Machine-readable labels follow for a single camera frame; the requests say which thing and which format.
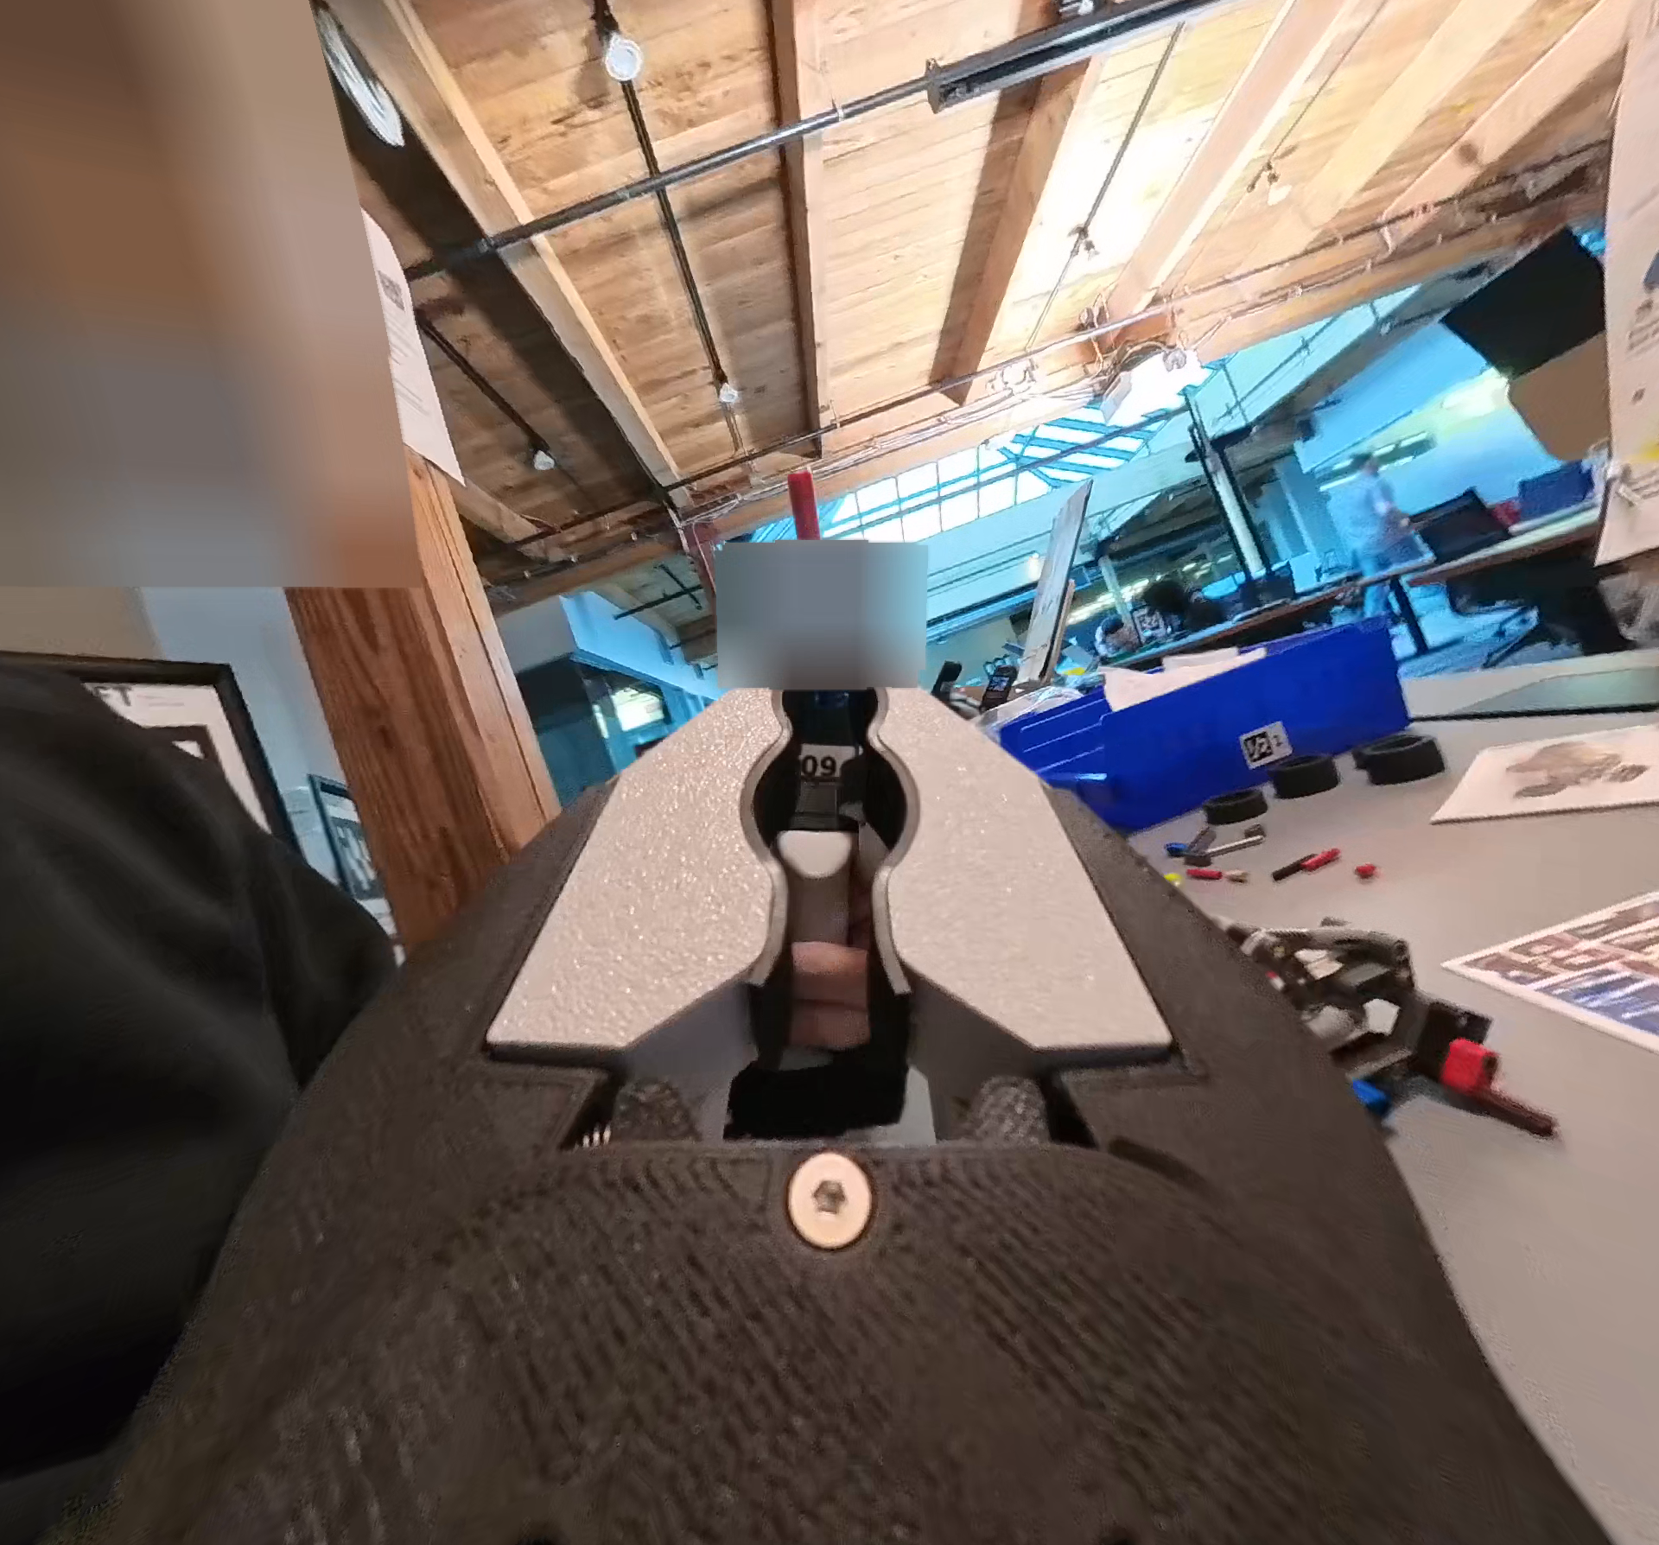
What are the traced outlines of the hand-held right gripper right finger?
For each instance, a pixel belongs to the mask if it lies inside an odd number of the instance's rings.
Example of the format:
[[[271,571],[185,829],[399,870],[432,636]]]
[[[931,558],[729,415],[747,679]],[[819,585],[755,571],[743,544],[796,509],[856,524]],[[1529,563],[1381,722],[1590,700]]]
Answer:
[[[1173,1041],[1036,773],[917,687],[876,696],[901,788],[872,886],[937,1140],[993,1078],[1160,1064]]]

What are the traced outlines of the blue grey lego assembly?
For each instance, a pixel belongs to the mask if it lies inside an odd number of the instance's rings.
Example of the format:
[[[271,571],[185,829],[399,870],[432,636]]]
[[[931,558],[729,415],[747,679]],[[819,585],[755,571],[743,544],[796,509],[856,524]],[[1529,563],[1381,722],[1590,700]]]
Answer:
[[[1537,1140],[1557,1138],[1555,1117],[1506,1089],[1490,1017],[1426,996],[1400,937],[1336,917],[1310,929],[1228,917],[1218,927],[1293,1005],[1306,1037],[1379,1125],[1389,1125],[1402,1101],[1426,1095]]]

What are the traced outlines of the closed lego booklet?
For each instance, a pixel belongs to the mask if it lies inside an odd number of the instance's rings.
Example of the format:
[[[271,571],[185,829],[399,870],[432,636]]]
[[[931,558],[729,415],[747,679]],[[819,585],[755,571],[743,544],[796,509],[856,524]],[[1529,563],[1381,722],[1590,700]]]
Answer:
[[[1434,825],[1479,824],[1657,804],[1657,726],[1606,728],[1482,749]]]

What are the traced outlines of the lego sticker sheet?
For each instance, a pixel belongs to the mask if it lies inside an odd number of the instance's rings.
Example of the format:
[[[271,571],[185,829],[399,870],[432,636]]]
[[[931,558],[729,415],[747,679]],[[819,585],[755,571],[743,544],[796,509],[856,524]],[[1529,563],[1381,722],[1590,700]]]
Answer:
[[[1447,958],[1441,968],[1657,1050],[1657,892]]]

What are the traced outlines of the person's left hand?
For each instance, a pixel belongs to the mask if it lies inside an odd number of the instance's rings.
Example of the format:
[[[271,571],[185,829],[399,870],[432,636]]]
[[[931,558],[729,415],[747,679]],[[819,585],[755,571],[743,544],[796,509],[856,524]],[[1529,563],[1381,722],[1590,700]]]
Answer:
[[[845,1052],[868,1043],[868,953],[831,941],[792,943],[792,1048]]]

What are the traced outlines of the tilted white board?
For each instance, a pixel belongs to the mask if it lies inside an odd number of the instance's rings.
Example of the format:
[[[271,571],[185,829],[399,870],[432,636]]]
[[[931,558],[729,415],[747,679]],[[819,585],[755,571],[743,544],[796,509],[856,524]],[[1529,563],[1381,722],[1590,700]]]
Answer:
[[[1074,595],[1074,561],[1089,518],[1091,487],[1077,485],[1058,509],[1034,581],[1029,624],[1021,644],[1017,687],[1048,683],[1062,651]]]

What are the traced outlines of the blue plastic bin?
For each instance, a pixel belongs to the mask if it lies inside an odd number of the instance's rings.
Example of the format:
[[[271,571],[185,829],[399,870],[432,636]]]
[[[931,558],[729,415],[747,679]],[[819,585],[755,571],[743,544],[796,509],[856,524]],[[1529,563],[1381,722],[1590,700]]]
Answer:
[[[1068,704],[999,728],[999,745],[1109,827],[1140,831],[1261,788],[1269,769],[1351,751],[1408,726],[1379,620],[1248,647],[1224,661],[1109,669]]]

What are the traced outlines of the large black framed picture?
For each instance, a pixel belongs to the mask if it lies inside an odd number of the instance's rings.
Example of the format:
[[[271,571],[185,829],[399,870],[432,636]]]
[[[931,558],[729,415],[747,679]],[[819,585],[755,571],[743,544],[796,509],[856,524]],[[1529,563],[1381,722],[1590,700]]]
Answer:
[[[1,663],[84,687],[117,716],[211,767],[264,831],[303,851],[228,665],[17,651],[3,651]]]

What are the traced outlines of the white paper notice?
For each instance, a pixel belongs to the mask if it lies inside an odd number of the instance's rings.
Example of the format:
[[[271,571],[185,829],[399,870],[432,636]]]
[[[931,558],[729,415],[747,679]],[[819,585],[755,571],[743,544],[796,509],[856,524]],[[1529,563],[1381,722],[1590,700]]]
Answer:
[[[442,471],[449,481],[465,483],[422,344],[420,321],[397,252],[385,231],[365,209],[361,209],[361,229],[379,290],[387,364],[403,446]]]

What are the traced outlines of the long wooden workbench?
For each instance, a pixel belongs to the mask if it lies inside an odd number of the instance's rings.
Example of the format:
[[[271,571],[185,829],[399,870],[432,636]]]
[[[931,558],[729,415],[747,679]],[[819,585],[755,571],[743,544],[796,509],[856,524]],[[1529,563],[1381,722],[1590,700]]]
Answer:
[[[1252,608],[1212,628],[1146,644],[1117,661],[1154,669],[1179,657],[1277,644],[1363,622],[1363,601],[1381,593],[1385,640],[1400,663],[1441,663],[1473,640],[1486,649],[1475,667],[1494,667],[1525,644],[1578,644],[1570,603],[1592,589],[1588,565],[1598,536],[1592,505],[1504,526],[1479,536],[1473,513],[1426,516],[1430,558],[1367,579],[1342,579],[1316,591]]]

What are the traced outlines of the black ceiling pipe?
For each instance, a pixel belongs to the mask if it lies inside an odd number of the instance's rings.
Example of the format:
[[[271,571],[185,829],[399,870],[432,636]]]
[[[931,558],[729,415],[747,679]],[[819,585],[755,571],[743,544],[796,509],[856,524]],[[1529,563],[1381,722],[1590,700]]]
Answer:
[[[403,276],[410,282],[424,282],[430,276],[463,270],[481,260],[502,258],[508,249],[583,225],[639,200],[653,200],[676,188],[700,184],[737,164],[804,145],[831,129],[872,119],[898,106],[923,102],[929,112],[941,116],[1040,80],[1050,73],[1087,63],[1122,41],[1136,41],[1158,29],[1205,18],[1236,2],[1242,0],[1091,0],[1085,12],[1066,14],[1044,29],[1027,31],[984,53],[950,63],[927,63],[909,80],[894,82],[845,104],[831,104],[808,118],[708,151],[684,164],[651,170],[569,207],[485,233],[473,243],[440,249],[406,266]]]

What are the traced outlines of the cardboard box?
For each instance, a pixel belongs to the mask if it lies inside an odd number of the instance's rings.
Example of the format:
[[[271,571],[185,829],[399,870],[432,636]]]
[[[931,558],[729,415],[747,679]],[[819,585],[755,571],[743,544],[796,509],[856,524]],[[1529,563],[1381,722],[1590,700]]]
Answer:
[[[1557,462],[1580,462],[1610,436],[1606,333],[1510,380],[1506,399]]]

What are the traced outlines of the black hanging panel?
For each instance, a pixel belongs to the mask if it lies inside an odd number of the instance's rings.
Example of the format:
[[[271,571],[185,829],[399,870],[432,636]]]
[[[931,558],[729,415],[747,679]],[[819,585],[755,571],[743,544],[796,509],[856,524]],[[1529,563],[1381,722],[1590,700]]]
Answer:
[[[1504,380],[1518,380],[1604,333],[1604,264],[1570,229],[1443,313],[1443,329]]]

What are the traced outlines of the wooden post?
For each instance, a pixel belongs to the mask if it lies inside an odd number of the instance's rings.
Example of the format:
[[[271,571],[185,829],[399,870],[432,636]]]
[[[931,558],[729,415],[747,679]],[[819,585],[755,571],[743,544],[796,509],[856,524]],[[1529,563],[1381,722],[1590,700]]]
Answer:
[[[311,685],[403,953],[561,812],[449,479],[405,454],[412,587],[291,587]]]

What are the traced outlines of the black lamp rail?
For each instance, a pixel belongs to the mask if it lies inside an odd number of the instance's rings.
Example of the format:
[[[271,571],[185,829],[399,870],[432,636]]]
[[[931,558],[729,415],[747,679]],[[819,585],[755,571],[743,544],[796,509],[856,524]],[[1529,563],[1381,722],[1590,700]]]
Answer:
[[[612,8],[610,0],[590,0],[590,12],[592,12],[592,28],[594,28],[594,33],[598,37],[600,63],[602,63],[604,31],[606,29],[622,29],[622,26],[620,26],[618,18],[614,16],[614,8]],[[659,178],[661,178],[659,157],[655,153],[649,123],[645,119],[643,104],[641,104],[639,94],[637,94],[637,82],[631,82],[631,84],[614,82],[614,84],[618,86],[620,96],[624,100],[626,114],[628,114],[628,119],[629,119],[631,137],[633,137],[633,145],[637,149],[639,161],[645,166],[647,184],[651,186],[651,198],[653,198],[655,207],[657,207],[659,227],[661,227],[663,235],[667,237],[673,266],[674,266],[684,301],[688,303],[688,309],[690,309],[690,315],[692,315],[694,335],[696,335],[698,346],[704,354],[706,376],[708,376],[712,391],[716,395],[718,415],[723,421],[731,450],[739,452],[741,446],[743,446],[743,434],[741,434],[741,427],[739,427],[739,421],[737,421],[737,407],[739,407],[739,401],[741,401],[739,391],[735,389],[735,383],[731,382],[731,378],[725,372],[725,364],[723,364],[723,358],[721,358],[718,342],[716,342],[712,321],[710,321],[708,311],[704,307],[702,290],[700,290],[696,276],[694,276],[690,252],[684,245],[684,237],[682,237],[682,231],[680,231],[680,221],[678,221],[678,215],[674,211],[673,198],[669,196],[669,192],[665,188],[659,186]]]

